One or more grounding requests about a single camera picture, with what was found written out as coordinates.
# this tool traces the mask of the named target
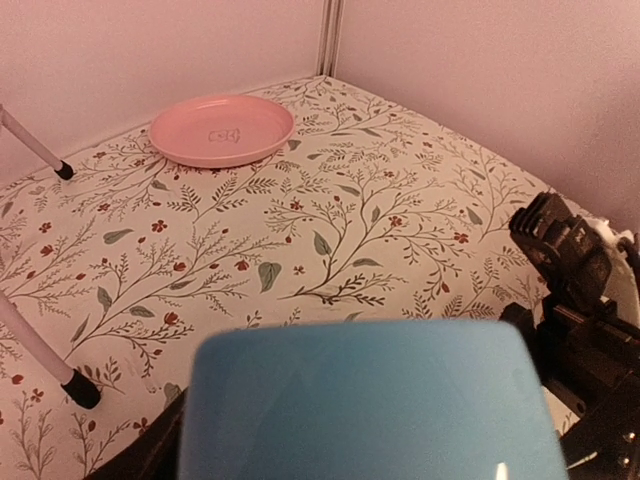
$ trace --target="plate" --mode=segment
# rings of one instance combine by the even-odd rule
[[[167,158],[197,168],[228,168],[262,160],[293,134],[293,115],[250,95],[195,98],[165,110],[149,128]]]

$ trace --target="white metal pole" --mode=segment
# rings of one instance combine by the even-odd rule
[[[62,385],[66,385],[73,377],[73,370],[51,349],[40,335],[33,329],[13,303],[0,292],[0,320],[26,348],[31,355]]]
[[[7,112],[0,104],[0,124],[4,125],[13,135],[25,144],[33,153],[47,162],[58,172],[64,167],[62,160],[56,157],[51,150],[38,141],[36,137],[31,135],[9,112]]]
[[[329,32],[333,23],[333,0],[324,0],[324,11],[322,13],[322,24],[320,26],[320,44],[318,45],[318,65],[316,75],[327,74],[327,47],[329,43]]]

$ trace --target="floral bedsheet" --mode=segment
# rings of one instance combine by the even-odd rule
[[[0,191],[0,288],[103,393],[92,411],[70,403],[0,323],[0,478],[95,470],[187,386],[216,332],[539,312],[506,225],[547,185],[335,79],[254,94],[297,123],[259,163],[181,167],[136,129],[70,159],[70,182],[44,169]]]

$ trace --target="white wall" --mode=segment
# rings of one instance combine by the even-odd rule
[[[640,229],[640,3],[349,0],[337,76]]]
[[[189,97],[312,75],[323,0],[0,0],[0,103],[58,155]],[[8,132],[0,184],[42,165]]]

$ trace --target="tripod leg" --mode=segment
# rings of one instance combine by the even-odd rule
[[[18,342],[58,380],[65,392],[78,405],[93,408],[100,401],[98,388],[79,371],[69,367],[18,312],[4,293],[0,292],[0,319]]]
[[[56,174],[63,180],[70,180],[73,177],[71,166],[56,157],[51,150],[45,147],[40,141],[31,135],[9,112],[0,105],[0,128],[4,125],[13,135],[20,140],[33,153],[53,167]]]

